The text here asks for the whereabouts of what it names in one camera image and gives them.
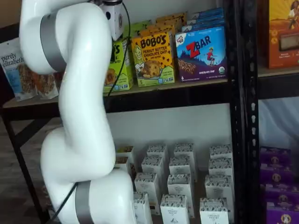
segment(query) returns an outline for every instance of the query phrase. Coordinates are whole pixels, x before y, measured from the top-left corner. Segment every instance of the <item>white wall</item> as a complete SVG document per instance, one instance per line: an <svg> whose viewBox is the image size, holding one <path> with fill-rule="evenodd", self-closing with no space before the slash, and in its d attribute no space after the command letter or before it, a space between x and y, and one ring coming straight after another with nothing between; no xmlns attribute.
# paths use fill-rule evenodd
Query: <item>white wall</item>
<svg viewBox="0 0 299 224"><path fill-rule="evenodd" d="M231 144L229 105L204 105L107 115L115 145L135 146L139 162L146 146L164 142L169 151L178 142L193 142L199 169L206 170L209 147Z"/></svg>

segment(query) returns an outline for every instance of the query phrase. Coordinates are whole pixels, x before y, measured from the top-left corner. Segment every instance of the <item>green box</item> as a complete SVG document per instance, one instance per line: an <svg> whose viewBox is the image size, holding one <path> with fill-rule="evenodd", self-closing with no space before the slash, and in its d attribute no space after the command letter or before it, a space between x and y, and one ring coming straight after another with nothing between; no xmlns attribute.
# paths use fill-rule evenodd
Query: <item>green box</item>
<svg viewBox="0 0 299 224"><path fill-rule="evenodd" d="M132 72L132 63L129 57L129 50L127 50L126 56L124 55L127 45L127 39L121 39L113 42L113 61L110 61L109 69L106 75L104 93L107 93L111 90L114 82L117 79L117 76L121 70L122 61L125 59L120 77L113 89L115 91L125 91L129 90L133 86L133 72Z"/></svg>

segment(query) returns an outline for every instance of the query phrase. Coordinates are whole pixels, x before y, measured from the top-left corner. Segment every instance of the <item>purple package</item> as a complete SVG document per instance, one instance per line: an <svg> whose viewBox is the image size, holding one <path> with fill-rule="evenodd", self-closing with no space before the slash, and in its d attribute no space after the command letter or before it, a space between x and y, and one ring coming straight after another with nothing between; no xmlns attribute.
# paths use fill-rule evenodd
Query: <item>purple package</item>
<svg viewBox="0 0 299 224"><path fill-rule="evenodd" d="M299 185L266 184L266 200L299 204Z"/></svg>
<svg viewBox="0 0 299 224"><path fill-rule="evenodd" d="M292 184L294 179L291 166L280 164L261 164L260 183L287 183Z"/></svg>
<svg viewBox="0 0 299 224"><path fill-rule="evenodd" d="M291 150L286 148L273 148L261 146L260 150L261 163L279 163L284 166L291 164Z"/></svg>
<svg viewBox="0 0 299 224"><path fill-rule="evenodd" d="M299 223L299 205L285 202L267 202L267 224Z"/></svg>

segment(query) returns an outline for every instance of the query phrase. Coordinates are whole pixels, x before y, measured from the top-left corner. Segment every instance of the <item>white box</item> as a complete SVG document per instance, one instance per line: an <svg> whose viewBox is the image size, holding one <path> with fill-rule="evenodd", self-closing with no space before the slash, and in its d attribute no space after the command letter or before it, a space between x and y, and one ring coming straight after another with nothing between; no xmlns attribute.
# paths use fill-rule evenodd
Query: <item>white box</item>
<svg viewBox="0 0 299 224"><path fill-rule="evenodd" d="M233 151L230 145L211 146L210 147L211 159L226 157L233 159Z"/></svg>
<svg viewBox="0 0 299 224"><path fill-rule="evenodd" d="M131 166L131 174L133 179L136 177L136 173L138 171L138 163L136 160L136 155L134 151L134 146L126 146L120 147L116 150L116 157L128 157L130 166Z"/></svg>
<svg viewBox="0 0 299 224"><path fill-rule="evenodd" d="M202 224L229 224L228 209L221 198L201 198L199 210Z"/></svg>
<svg viewBox="0 0 299 224"><path fill-rule="evenodd" d="M128 160L128 157L117 157L115 160L115 168L122 169L123 171L127 172L130 174L132 178L132 173L131 173L131 166Z"/></svg>
<svg viewBox="0 0 299 224"><path fill-rule="evenodd" d="M197 172L197 162L196 153L193 149L193 144L176 144L174 148L174 156L186 155L190 157L190 166L192 171L192 176L197 182L198 172Z"/></svg>
<svg viewBox="0 0 299 224"><path fill-rule="evenodd" d="M172 157L169 162L170 174L190 174L191 180L194 180L191 172L190 157L179 155Z"/></svg>
<svg viewBox="0 0 299 224"><path fill-rule="evenodd" d="M160 215L161 191L157 174L137 173L135 178L136 190L149 195L149 207L153 215Z"/></svg>
<svg viewBox="0 0 299 224"><path fill-rule="evenodd" d="M235 223L235 209L233 200L233 188L231 176L226 175L206 175L205 178L207 198L226 198L228 203L228 219L230 223Z"/></svg>
<svg viewBox="0 0 299 224"><path fill-rule="evenodd" d="M163 158L163 163L164 163L164 173L165 176L169 175L169 155L168 155L168 150L167 146L165 144L162 145L151 145L149 146L147 150L147 155L152 156L152 155L157 155Z"/></svg>
<svg viewBox="0 0 299 224"><path fill-rule="evenodd" d="M210 159L209 174L210 175L222 174L222 175L226 175L226 176L231 176L232 188L233 188L233 200L235 201L235 182L234 182L233 160L231 158L225 158L225 157L220 157L217 159Z"/></svg>
<svg viewBox="0 0 299 224"><path fill-rule="evenodd" d="M190 174L169 175L168 192L170 195L186 195L190 218L195 218L194 213L194 186Z"/></svg>
<svg viewBox="0 0 299 224"><path fill-rule="evenodd" d="M157 173L159 186L163 194L167 193L167 177L164 173L163 158L158 155L146 156L141 163L144 173Z"/></svg>
<svg viewBox="0 0 299 224"><path fill-rule="evenodd" d="M161 201L163 224L189 224L185 195L163 195Z"/></svg>
<svg viewBox="0 0 299 224"><path fill-rule="evenodd" d="M153 224L147 193L134 192L134 209L137 224Z"/></svg>

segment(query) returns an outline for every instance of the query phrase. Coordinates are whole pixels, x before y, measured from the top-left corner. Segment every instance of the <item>cookie image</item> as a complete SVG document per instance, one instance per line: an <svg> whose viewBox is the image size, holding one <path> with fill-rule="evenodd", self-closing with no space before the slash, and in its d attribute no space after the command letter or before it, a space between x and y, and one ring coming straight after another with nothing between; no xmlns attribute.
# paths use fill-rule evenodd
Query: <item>cookie image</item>
<svg viewBox="0 0 299 224"><path fill-rule="evenodd" d="M279 182L281 180L281 176L279 174L273 174L272 180L275 182Z"/></svg>
<svg viewBox="0 0 299 224"><path fill-rule="evenodd" d="M116 75L115 75L115 70L114 69L108 69L107 75L106 75L106 80L105 80L105 85L111 85L115 82Z"/></svg>

